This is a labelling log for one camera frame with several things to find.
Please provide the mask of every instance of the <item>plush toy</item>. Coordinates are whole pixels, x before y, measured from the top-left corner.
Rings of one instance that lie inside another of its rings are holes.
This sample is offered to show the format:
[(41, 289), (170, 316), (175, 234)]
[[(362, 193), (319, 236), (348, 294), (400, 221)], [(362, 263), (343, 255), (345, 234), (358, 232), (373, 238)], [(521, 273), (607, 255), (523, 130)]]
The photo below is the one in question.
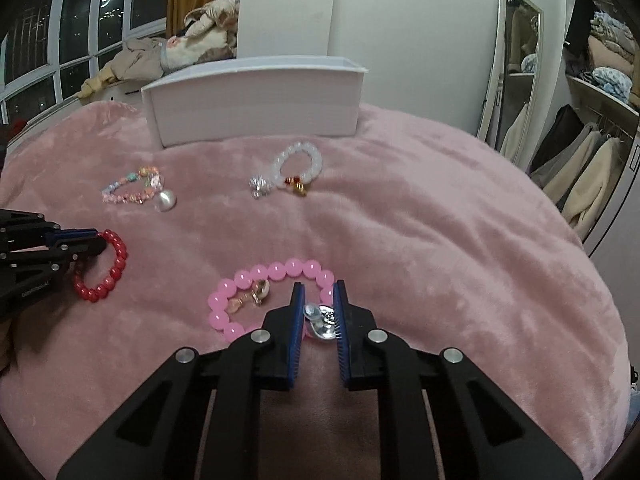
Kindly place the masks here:
[(183, 35), (169, 38), (161, 52), (165, 73), (236, 56), (240, 0), (214, 0), (184, 18)]

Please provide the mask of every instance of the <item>window frame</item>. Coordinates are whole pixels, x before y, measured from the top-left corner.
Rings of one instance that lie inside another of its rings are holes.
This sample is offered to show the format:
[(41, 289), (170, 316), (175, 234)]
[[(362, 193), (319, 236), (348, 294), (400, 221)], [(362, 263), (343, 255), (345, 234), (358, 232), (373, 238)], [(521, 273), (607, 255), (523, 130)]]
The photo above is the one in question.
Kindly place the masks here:
[(139, 27), (130, 28), (132, 0), (124, 0), (124, 10), (122, 16), (122, 40), (98, 50), (98, 15), (100, 11), (100, 0), (90, 0), (89, 24), (88, 24), (88, 55), (60, 64), (60, 20), (62, 18), (62, 4), (64, 0), (52, 0), (49, 14), (49, 28), (47, 31), (47, 64), (38, 67), (36, 70), (24, 74), (8, 84), (4, 83), (4, 64), (6, 60), (7, 36), (0, 43), (0, 113), (2, 122), (8, 124), (8, 111), (6, 100), (15, 96), (29, 86), (36, 84), (47, 77), (53, 76), (54, 92), (56, 104), (43, 110), (27, 121), (27, 125), (38, 122), (44, 116), (62, 108), (70, 101), (77, 99), (69, 96), (62, 98), (62, 80), (60, 70), (69, 68), (82, 62), (89, 62), (89, 77), (95, 77), (98, 73), (98, 56), (111, 52), (115, 49), (122, 49), (122, 45), (127, 40), (144, 38), (157, 34), (166, 29), (166, 18), (144, 23)]

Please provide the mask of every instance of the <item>metal bolt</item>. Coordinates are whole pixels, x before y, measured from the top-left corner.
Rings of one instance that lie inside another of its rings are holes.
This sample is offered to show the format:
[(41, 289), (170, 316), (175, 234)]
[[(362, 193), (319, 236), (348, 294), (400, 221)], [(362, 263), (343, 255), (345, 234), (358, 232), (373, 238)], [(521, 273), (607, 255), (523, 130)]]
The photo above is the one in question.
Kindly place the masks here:
[(456, 364), (459, 363), (460, 361), (462, 361), (462, 358), (464, 357), (464, 354), (458, 350), (457, 348), (447, 348), (443, 353), (442, 356), (449, 361), (452, 364)]
[(251, 341), (255, 343), (266, 343), (271, 339), (271, 333), (268, 330), (259, 328), (251, 332)]
[(175, 353), (175, 360), (182, 364), (187, 364), (193, 361), (196, 357), (196, 352), (191, 350), (191, 348), (180, 348)]
[(380, 330), (379, 328), (371, 330), (367, 334), (367, 337), (369, 338), (369, 341), (373, 343), (383, 343), (389, 338), (386, 332), (384, 330)]

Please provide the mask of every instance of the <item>white beaded bracelet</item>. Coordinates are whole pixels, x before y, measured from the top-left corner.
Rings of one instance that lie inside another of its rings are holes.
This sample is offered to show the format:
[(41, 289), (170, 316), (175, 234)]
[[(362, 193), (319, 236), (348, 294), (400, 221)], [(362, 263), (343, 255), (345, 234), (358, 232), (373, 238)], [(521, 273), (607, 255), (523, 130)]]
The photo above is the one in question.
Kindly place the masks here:
[[(304, 152), (311, 157), (311, 167), (300, 175), (283, 177), (280, 173), (282, 165), (294, 153)], [(322, 155), (320, 151), (310, 142), (296, 142), (278, 155), (271, 164), (270, 174), (255, 175), (249, 180), (249, 186), (253, 191), (254, 198), (266, 196), (271, 192), (273, 186), (280, 189), (287, 187), (300, 196), (306, 196), (305, 186), (311, 184), (322, 171)]]

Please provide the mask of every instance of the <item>bed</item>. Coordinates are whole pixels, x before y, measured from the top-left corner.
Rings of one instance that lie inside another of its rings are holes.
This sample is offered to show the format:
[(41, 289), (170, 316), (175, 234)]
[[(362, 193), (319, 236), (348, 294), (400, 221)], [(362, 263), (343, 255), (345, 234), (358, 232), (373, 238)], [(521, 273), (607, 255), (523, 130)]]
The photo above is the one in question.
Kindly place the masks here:
[[(14, 323), (0, 415), (44, 478), (175, 349), (226, 346), (207, 322), (221, 278), (291, 256), (330, 268), (351, 301), (414, 348), (463, 350), (593, 478), (623, 437), (626, 339), (553, 204), (477, 139), (400, 112), (364, 105), (353, 138), (299, 140), (324, 159), (305, 198), (254, 200), (248, 187), (290, 137), (153, 152), (144, 116), (115, 102), (83, 107), (8, 157), (2, 208), (109, 228), (129, 248), (106, 300), (82, 301), (69, 282)], [(102, 202), (108, 183), (148, 165), (176, 193), (173, 210)], [(98, 257), (86, 281), (111, 258)], [(263, 308), (234, 319), (260, 323), (291, 285), (274, 283)], [(293, 393), (265, 396), (261, 478), (379, 475), (375, 396), (343, 391), (337, 368), (333, 344), (307, 339)]]

